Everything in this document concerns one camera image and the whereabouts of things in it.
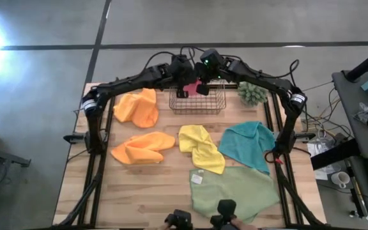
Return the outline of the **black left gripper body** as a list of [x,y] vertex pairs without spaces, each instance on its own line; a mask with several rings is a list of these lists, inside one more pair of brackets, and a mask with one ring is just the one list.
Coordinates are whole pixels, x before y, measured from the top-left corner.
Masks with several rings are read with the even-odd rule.
[[177,80],[176,96],[178,98],[188,98],[189,92],[185,91],[183,88],[186,85],[195,83],[197,81],[197,77],[194,73],[192,65],[179,63],[174,76]]

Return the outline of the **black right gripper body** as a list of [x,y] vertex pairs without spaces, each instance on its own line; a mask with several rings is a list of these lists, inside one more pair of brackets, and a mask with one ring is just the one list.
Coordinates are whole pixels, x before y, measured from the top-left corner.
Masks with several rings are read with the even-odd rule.
[[208,96],[210,89],[207,84],[219,76],[219,70],[215,67],[208,67],[203,63],[196,63],[194,66],[195,75],[201,82],[196,87],[196,92],[200,95]]

